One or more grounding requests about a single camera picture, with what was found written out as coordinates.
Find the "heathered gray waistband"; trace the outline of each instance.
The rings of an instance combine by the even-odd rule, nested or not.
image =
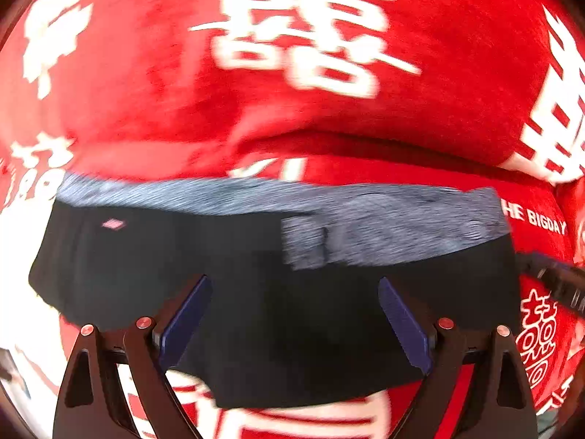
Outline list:
[[[384,266],[449,254],[510,232],[492,188],[317,186],[266,179],[153,183],[67,174],[57,199],[72,206],[128,206],[198,215],[290,212],[283,249],[294,269],[327,262]]]

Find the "round metal bolt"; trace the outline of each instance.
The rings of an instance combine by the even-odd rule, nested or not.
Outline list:
[[[81,335],[87,337],[87,335],[91,335],[94,331],[94,326],[91,324],[84,325],[81,327]]]
[[[439,326],[443,330],[451,330],[455,326],[455,322],[444,316],[443,318],[439,319]]]
[[[510,335],[510,328],[506,327],[505,325],[498,325],[497,330],[502,337],[507,337]]]
[[[152,319],[150,316],[143,316],[136,320],[136,326],[138,328],[148,328],[150,325],[152,325]]]

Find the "black fabric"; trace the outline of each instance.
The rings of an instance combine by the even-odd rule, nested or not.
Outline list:
[[[281,242],[290,216],[56,202],[30,284],[69,321],[106,329],[155,314],[191,275],[207,274],[214,295],[177,369],[204,380],[221,408],[317,405],[420,378],[379,307],[383,276],[464,328],[520,331],[509,236],[394,266],[292,271]],[[126,225],[103,227],[110,219]]]

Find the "pink diamond logo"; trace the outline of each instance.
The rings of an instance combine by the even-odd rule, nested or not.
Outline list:
[[[103,223],[102,226],[117,231],[118,229],[122,229],[124,226],[126,226],[126,223],[124,223],[124,221],[120,221],[119,219],[112,218],[111,220],[108,220],[105,223]]]

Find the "gray fabric patch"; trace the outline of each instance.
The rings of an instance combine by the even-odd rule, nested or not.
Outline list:
[[[200,215],[304,213],[283,221],[286,262],[384,266],[428,259],[508,234],[492,188],[461,192],[421,185],[317,186],[266,179],[155,183],[67,174],[57,199],[72,206],[128,206]]]

